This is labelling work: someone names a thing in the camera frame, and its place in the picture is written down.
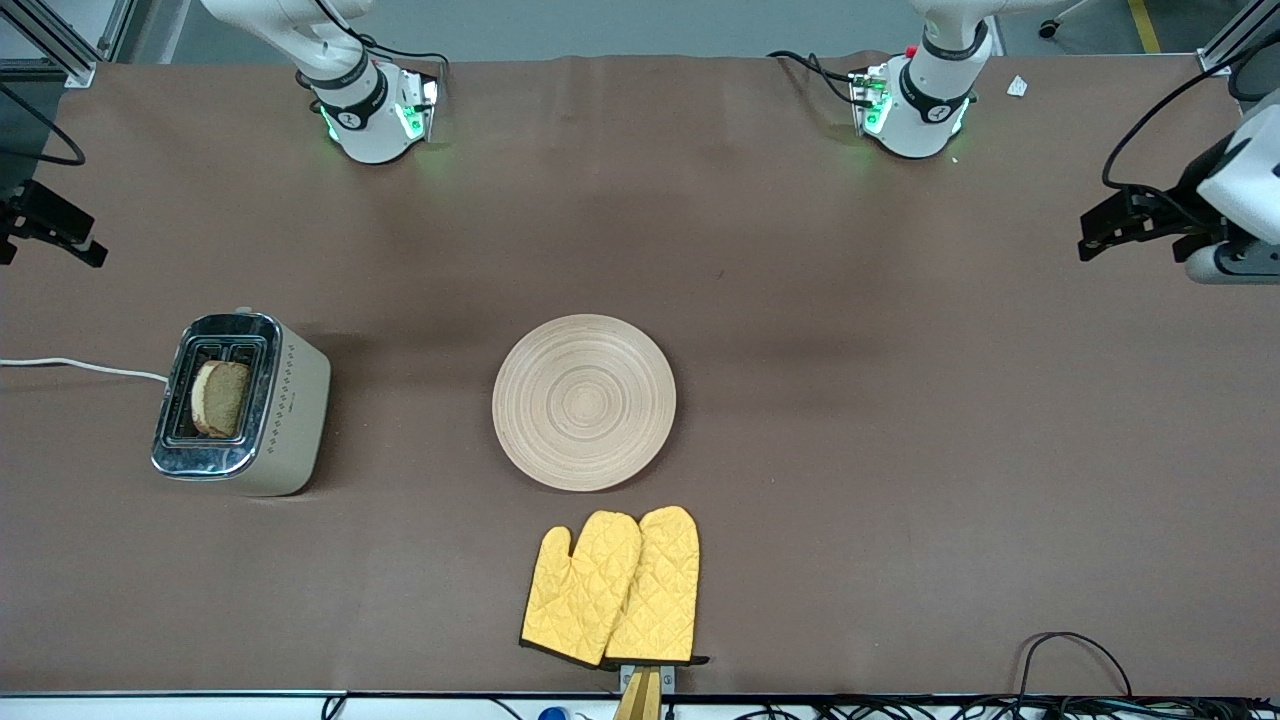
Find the toaster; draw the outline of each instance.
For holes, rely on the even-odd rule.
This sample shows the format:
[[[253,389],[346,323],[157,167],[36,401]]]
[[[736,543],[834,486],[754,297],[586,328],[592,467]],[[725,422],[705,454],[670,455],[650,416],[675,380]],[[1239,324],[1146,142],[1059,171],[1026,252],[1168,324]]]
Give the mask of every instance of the toaster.
[[[192,384],[209,360],[250,369],[230,437],[206,436],[192,418]],[[248,307],[205,315],[174,355],[151,464],[168,478],[237,495],[294,493],[315,466],[328,401],[329,359],[283,323]]]

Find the bread slice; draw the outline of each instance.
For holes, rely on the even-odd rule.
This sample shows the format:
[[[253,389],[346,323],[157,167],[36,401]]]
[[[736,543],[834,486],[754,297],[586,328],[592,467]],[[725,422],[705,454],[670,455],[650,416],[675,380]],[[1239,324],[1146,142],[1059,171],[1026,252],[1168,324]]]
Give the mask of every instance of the bread slice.
[[[191,421],[209,437],[236,437],[248,389],[248,365],[209,360],[191,386]]]

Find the yellow oven mitt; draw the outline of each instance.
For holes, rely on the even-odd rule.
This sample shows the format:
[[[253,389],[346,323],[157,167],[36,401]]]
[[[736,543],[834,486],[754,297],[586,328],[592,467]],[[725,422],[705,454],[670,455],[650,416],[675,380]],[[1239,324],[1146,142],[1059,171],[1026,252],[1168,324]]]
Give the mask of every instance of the yellow oven mitt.
[[[660,507],[640,520],[640,565],[604,655],[611,665],[690,664],[701,557],[698,525],[684,507]]]
[[[630,515],[600,510],[572,552],[571,542],[568,528],[543,537],[520,644],[595,667],[640,561],[640,528]]]

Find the wooden plate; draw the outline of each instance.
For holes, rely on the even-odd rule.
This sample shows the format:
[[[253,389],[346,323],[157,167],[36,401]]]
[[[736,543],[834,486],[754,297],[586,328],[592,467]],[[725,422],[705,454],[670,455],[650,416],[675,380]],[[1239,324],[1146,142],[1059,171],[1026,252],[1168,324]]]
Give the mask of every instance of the wooden plate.
[[[676,378],[662,350],[604,315],[534,329],[511,348],[493,389],[493,427],[511,461],[575,492],[639,473],[675,419]]]

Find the metal frame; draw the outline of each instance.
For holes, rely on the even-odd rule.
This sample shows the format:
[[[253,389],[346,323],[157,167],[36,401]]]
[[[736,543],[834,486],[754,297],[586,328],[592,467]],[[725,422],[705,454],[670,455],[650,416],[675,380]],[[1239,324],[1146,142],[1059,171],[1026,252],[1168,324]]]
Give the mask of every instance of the metal frame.
[[[1280,0],[1253,0],[1247,4],[1208,41],[1208,45],[1196,51],[1201,67],[1207,70],[1239,53],[1242,47],[1261,37],[1266,23],[1277,14],[1280,14]]]
[[[635,675],[639,670],[639,665],[623,665],[618,669],[618,693],[627,692],[627,683],[631,682],[631,675]],[[675,665],[662,665],[658,667],[658,676],[662,678],[662,694],[663,697],[669,694],[676,694],[676,666]]]
[[[88,87],[93,82],[102,55],[44,0],[0,0],[0,17],[67,73],[67,87]]]
[[[0,0],[0,17],[6,19],[44,59],[10,60],[0,58],[0,72],[67,74],[67,87],[88,87],[95,65],[116,56],[124,28],[133,18],[138,0],[114,0],[101,37],[91,44],[67,23],[45,0]]]

